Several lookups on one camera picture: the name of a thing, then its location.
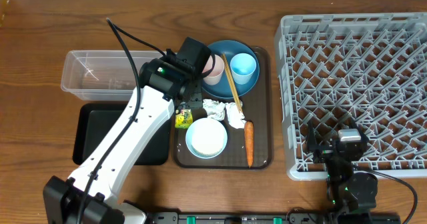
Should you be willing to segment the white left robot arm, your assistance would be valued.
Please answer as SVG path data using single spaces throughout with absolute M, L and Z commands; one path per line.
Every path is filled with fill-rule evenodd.
M 101 143 L 67 180 L 53 176 L 44 187 L 49 223 L 145 223 L 144 211 L 119 203 L 121 188 L 157 130 L 205 77 L 206 63 L 163 56 L 134 70 L 131 99 Z

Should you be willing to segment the light blue rice bowl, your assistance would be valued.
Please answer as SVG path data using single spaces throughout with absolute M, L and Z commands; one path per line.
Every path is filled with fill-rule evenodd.
M 215 119 L 202 118 L 192 123 L 185 134 L 185 144 L 190 153 L 200 159 L 217 157 L 226 148 L 228 133 Z

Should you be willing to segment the foil snack wrapper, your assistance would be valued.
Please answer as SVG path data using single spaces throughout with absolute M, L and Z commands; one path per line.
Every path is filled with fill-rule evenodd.
M 175 128 L 188 129 L 193 123 L 193 115 L 191 109 L 180 109 L 175 113 Z

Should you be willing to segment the orange carrot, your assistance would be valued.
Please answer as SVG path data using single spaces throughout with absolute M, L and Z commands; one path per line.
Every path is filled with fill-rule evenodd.
M 254 124 L 251 121 L 245 123 L 244 138 L 247 163 L 249 167 L 252 167 L 254 162 Z

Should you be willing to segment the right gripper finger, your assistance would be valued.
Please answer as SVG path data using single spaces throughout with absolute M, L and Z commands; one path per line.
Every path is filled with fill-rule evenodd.
M 357 130 L 360 130 L 360 129 L 359 129 L 359 127 L 357 126 L 356 122 L 354 121 L 354 119 L 353 119 L 352 117 L 350 117 L 350 118 L 348 119 L 348 127 L 349 127 L 350 129 L 357 129 Z
M 308 135 L 306 137 L 307 151 L 315 151 L 317 147 L 315 129 L 312 121 L 308 121 Z

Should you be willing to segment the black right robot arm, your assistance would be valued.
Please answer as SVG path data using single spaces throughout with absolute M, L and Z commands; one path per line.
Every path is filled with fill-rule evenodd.
M 334 204 L 318 223 L 371 223 L 369 210 L 376 207 L 378 179 L 371 173 L 354 171 L 353 162 L 368 148 L 368 138 L 354 120 L 348 129 L 339 130 L 338 137 L 328 144 L 318 143 L 309 121 L 306 144 L 313 154 L 313 162 L 326 166 L 327 196 Z

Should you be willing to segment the white paper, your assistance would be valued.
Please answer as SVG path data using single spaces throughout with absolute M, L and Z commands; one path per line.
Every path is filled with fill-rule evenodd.
M 235 129 L 243 129 L 246 124 L 245 116 L 243 113 L 239 112 L 236 103 L 226 103 L 225 108 L 230 126 Z
M 211 99 L 204 99 L 202 107 L 207 114 L 207 118 L 215 119 L 217 121 L 223 121 L 226 115 L 226 105 L 220 101 L 214 101 Z

